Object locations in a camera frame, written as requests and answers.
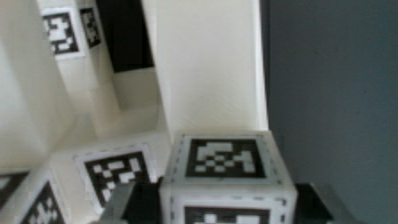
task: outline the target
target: black and white square pattern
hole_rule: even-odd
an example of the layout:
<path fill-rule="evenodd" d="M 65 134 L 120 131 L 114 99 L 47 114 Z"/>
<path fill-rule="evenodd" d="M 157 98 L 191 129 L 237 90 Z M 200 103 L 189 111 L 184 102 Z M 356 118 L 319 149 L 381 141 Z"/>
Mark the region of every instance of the black and white square pattern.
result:
<path fill-rule="evenodd" d="M 102 43 L 95 8 L 81 9 L 81 17 L 82 17 L 82 23 L 84 23 L 88 44 L 89 44 L 89 47 L 93 48 Z"/>
<path fill-rule="evenodd" d="M 153 182 L 157 179 L 148 151 L 150 145 L 139 144 L 75 157 L 98 214 L 104 212 L 118 184 L 134 180 Z"/>
<path fill-rule="evenodd" d="M 185 224 L 269 224 L 271 210 L 185 207 Z"/>
<path fill-rule="evenodd" d="M 45 183 L 22 224 L 66 224 L 50 181 Z"/>
<path fill-rule="evenodd" d="M 105 206 L 116 185 L 130 183 L 132 180 L 150 181 L 146 161 L 143 152 L 95 160 L 86 163 L 93 186 Z"/>
<path fill-rule="evenodd" d="M 79 52 L 79 41 L 70 12 L 45 15 L 43 22 L 54 54 L 59 55 Z"/>
<path fill-rule="evenodd" d="M 17 188 L 26 180 L 29 172 L 0 174 L 0 210 L 4 208 L 10 197 L 17 191 Z"/>
<path fill-rule="evenodd" d="M 253 139 L 193 139 L 187 177 L 265 178 Z"/>

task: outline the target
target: gray wall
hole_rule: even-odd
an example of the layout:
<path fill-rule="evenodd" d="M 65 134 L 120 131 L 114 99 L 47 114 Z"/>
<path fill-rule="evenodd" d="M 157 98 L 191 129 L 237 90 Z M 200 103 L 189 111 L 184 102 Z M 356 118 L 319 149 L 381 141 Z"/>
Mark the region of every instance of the gray wall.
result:
<path fill-rule="evenodd" d="M 296 182 L 398 223 L 398 1 L 271 0 L 271 129 Z"/>

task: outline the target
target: white wall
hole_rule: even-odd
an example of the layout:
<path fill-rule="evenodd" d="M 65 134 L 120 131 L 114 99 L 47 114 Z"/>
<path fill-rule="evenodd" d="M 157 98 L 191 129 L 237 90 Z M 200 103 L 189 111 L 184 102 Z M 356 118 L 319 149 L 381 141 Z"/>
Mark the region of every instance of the white wall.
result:
<path fill-rule="evenodd" d="M 0 167 L 41 162 L 75 122 L 34 1 L 0 2 Z"/>

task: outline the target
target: white box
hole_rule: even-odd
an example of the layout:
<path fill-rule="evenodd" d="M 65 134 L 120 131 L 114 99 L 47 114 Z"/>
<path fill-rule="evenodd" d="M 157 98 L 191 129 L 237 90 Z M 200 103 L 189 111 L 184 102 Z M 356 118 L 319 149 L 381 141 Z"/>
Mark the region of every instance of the white box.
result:
<path fill-rule="evenodd" d="M 166 224 L 290 224 L 297 191 L 271 132 L 182 135 L 161 194 Z"/>
<path fill-rule="evenodd" d="M 68 91 L 91 90 L 114 76 L 97 2 L 38 0 L 38 3 Z"/>

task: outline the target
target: white cube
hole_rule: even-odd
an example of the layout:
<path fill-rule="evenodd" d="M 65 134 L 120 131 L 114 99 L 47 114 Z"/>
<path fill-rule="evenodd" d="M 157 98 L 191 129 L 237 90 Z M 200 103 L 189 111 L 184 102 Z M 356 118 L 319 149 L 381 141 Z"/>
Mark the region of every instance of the white cube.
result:
<path fill-rule="evenodd" d="M 297 191 L 271 132 L 182 135 L 161 194 L 166 224 L 290 224 Z"/>

